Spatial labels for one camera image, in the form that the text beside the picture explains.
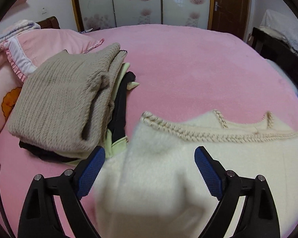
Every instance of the black garment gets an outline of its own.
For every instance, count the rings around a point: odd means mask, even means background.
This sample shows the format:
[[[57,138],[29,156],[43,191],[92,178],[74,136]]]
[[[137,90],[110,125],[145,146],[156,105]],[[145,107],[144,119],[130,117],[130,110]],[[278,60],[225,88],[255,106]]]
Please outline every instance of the black garment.
[[[112,143],[123,138],[125,135],[126,125],[126,99],[127,99],[127,84],[135,81],[136,76],[132,72],[127,72],[121,80],[117,96],[115,98],[115,107],[113,110],[111,121],[108,124],[108,129],[112,133]],[[56,154],[53,151],[41,149],[37,146],[19,142],[20,148],[27,149],[38,158],[49,162],[69,163],[79,158],[70,158]]]

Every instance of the orange flower print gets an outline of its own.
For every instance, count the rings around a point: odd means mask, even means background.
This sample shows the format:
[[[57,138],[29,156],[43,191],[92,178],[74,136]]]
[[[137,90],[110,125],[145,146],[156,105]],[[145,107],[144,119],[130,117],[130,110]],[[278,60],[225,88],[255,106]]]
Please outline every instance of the orange flower print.
[[[21,88],[16,87],[15,89],[8,92],[6,96],[3,98],[1,108],[2,108],[3,115],[6,118],[6,121],[8,120],[8,117],[12,112],[13,107],[16,104],[16,101],[20,95],[20,92],[21,92]]]

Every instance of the pink blanket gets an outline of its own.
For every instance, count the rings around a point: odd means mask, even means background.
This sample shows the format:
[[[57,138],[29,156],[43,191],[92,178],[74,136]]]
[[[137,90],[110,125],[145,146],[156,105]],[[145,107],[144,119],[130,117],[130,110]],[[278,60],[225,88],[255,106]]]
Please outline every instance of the pink blanket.
[[[230,121],[252,123],[272,111],[298,130],[298,99],[286,81],[251,47],[230,35],[198,28],[140,25],[87,34],[104,38],[100,50],[119,42],[140,86],[127,99],[129,138],[148,110],[170,121],[185,121],[214,108]],[[56,176],[68,167],[43,162],[20,149],[6,129],[0,134],[0,188],[16,232],[24,198],[35,174]],[[82,202],[95,224],[92,194]],[[64,212],[59,215],[72,236]]]

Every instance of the wall outlet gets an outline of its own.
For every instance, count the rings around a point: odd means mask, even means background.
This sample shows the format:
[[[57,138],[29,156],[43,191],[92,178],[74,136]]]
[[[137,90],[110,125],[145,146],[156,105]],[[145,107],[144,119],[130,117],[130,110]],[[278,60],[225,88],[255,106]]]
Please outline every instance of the wall outlet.
[[[43,7],[43,8],[41,9],[41,13],[42,13],[42,14],[45,14],[45,13],[47,13],[47,11],[46,11],[45,7]]]

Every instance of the silver bolt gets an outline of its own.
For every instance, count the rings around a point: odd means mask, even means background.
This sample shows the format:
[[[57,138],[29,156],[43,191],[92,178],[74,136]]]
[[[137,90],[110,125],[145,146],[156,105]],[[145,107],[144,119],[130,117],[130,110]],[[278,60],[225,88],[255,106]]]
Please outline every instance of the silver bolt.
[[[262,175],[259,175],[259,176],[258,176],[258,179],[259,179],[260,181],[265,181],[265,177],[262,176]]]
[[[233,170],[227,170],[226,171],[226,174],[229,176],[229,177],[234,177],[235,176],[235,172]]]
[[[41,178],[42,178],[42,175],[36,175],[36,176],[34,176],[34,180],[36,180],[36,181],[40,180]]]
[[[66,176],[70,176],[72,173],[73,173],[73,170],[72,170],[72,169],[67,169],[67,170],[65,170],[65,172],[64,172],[64,174],[65,174]]]

